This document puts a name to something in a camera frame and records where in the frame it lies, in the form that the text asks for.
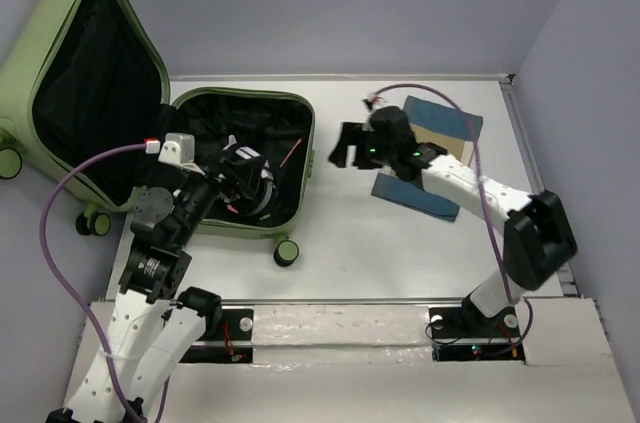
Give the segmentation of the blue and tan cloth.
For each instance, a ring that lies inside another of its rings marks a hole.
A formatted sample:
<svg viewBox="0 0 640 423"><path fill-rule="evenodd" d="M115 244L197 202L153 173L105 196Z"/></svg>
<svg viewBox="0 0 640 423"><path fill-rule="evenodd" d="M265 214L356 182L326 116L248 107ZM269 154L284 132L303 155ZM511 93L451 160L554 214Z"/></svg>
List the blue and tan cloth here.
<svg viewBox="0 0 640 423"><path fill-rule="evenodd" d="M482 116L466 113L463 117L452 107L414 96L406 98L403 109L419 143L435 143L463 164L472 163L473 138L481 134ZM377 174L371 195L447 222L455 222L459 214L454 202L401 181L391 170Z"/></svg>

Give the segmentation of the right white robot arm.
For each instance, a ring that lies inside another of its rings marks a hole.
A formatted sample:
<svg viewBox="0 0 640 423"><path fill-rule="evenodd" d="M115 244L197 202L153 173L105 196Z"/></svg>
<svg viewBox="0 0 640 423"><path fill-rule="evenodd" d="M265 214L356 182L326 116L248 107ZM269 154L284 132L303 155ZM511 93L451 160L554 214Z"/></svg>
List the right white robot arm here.
<svg viewBox="0 0 640 423"><path fill-rule="evenodd" d="M478 175L444 147L417 141L406 113L396 106L374 111L364 123L343 123L329 161L338 168L388 167L398 179L483 219L492 235L501 236L497 270L444 318L444 326L486 333L505 308L538 290L577 253L557 194L527 193Z"/></svg>

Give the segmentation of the black and white headset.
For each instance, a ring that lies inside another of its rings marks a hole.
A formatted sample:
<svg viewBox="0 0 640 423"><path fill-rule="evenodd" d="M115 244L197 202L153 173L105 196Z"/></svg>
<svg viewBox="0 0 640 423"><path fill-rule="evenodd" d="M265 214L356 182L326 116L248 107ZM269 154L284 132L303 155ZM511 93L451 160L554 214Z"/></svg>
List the black and white headset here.
<svg viewBox="0 0 640 423"><path fill-rule="evenodd" d="M224 208L243 218L263 213L277 195L269 160L229 134L220 151L219 163L217 179L221 183Z"/></svg>

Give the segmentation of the green hard-shell suitcase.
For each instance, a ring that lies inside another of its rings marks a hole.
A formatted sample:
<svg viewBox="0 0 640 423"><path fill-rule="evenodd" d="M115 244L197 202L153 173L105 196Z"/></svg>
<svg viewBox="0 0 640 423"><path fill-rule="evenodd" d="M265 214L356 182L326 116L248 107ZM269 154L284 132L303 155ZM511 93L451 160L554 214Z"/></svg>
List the green hard-shell suitcase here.
<svg viewBox="0 0 640 423"><path fill-rule="evenodd" d="M140 153L114 155L114 148L187 133L202 160L233 134L269 160L277 195L252 218L232 215L220 200L200 231L270 238L274 261L290 266L300 254L291 234L311 175L314 129L312 105L294 93L199 87L172 97L166 66L129 0L39 0L1 69L3 179L25 163L60 179L101 156L68 186L84 204L76 221L82 235L106 234L111 214L129 210L144 187L175 190L185 178Z"/></svg>

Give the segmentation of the red chopstick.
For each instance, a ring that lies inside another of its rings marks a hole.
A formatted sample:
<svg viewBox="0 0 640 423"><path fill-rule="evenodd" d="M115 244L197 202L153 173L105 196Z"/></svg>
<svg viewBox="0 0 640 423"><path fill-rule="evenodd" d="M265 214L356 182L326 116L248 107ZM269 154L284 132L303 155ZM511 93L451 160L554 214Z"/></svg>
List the red chopstick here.
<svg viewBox="0 0 640 423"><path fill-rule="evenodd" d="M297 141L292 145L292 147L287 152L286 156L282 159L279 165L279 168L284 168L284 166L287 164L287 162L292 157L292 155L294 154L294 152L300 146L301 143L302 143L302 139L301 138L297 139Z"/></svg>

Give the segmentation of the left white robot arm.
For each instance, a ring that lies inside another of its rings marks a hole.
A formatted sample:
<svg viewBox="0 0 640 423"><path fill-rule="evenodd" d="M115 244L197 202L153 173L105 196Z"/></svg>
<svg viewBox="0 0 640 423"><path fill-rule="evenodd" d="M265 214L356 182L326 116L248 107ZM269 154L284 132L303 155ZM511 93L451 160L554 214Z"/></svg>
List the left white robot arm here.
<svg viewBox="0 0 640 423"><path fill-rule="evenodd" d="M166 149L159 160L187 178L175 191L153 187L136 202L134 238L108 325L52 270L90 320L99 347L76 392L48 414L50 422L147 421L153 405L165 403L170 375L191 345L220 329L218 295L178 289L191 263L185 248L216 201L256 194L264 160L224 152L195 162Z"/></svg>

